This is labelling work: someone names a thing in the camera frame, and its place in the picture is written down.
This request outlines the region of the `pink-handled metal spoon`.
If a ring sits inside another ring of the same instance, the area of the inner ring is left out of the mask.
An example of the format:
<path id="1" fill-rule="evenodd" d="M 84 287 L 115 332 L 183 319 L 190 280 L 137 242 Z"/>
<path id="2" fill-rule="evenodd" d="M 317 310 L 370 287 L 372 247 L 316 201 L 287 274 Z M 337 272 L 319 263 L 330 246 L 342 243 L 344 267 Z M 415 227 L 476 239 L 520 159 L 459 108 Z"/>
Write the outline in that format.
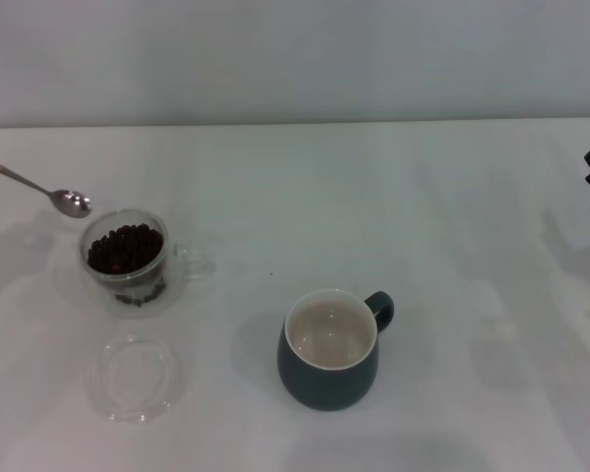
<path id="1" fill-rule="evenodd" d="M 53 206 L 58 211 L 60 211 L 68 217 L 83 219 L 88 217 L 91 213 L 90 198 L 82 193 L 69 190 L 48 191 L 40 187 L 39 185 L 33 183 L 31 180 L 12 171 L 11 169 L 9 169 L 1 163 L 0 174 L 16 182 L 19 182 L 27 187 L 39 191 L 52 202 Z"/>

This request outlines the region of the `coffee beans pile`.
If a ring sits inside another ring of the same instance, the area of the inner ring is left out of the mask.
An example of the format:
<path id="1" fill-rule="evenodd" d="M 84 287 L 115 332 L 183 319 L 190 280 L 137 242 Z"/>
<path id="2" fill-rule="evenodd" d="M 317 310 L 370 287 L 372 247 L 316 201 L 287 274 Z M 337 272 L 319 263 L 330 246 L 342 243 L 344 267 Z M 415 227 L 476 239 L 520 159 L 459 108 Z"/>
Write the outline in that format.
<path id="1" fill-rule="evenodd" d="M 124 225 L 91 243 L 87 267 L 113 298 L 140 308 L 166 288 L 164 235 L 147 224 Z"/>

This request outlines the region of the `dark teal ceramic mug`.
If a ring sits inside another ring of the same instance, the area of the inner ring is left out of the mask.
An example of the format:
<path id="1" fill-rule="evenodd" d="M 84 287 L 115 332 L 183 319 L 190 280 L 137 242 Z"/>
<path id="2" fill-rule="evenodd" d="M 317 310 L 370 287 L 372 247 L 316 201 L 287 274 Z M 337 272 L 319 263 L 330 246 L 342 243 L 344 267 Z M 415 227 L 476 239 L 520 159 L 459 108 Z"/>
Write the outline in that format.
<path id="1" fill-rule="evenodd" d="M 319 411 L 342 410 L 371 388 L 379 366 L 379 337 L 393 320 L 383 291 L 366 300 L 339 289 L 302 296 L 284 319 L 277 370 L 286 390 Z"/>

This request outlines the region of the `clear glass saucer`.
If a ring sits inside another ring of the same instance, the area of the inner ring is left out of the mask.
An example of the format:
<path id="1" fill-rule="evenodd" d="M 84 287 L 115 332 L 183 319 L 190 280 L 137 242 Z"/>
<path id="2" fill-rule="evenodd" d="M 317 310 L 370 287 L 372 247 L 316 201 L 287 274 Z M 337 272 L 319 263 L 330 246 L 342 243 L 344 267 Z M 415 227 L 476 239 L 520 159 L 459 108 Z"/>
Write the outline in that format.
<path id="1" fill-rule="evenodd" d="M 160 339 L 116 336 L 99 350 L 86 376 L 91 405 L 108 421 L 146 424 L 167 412 L 183 393 L 174 351 Z"/>

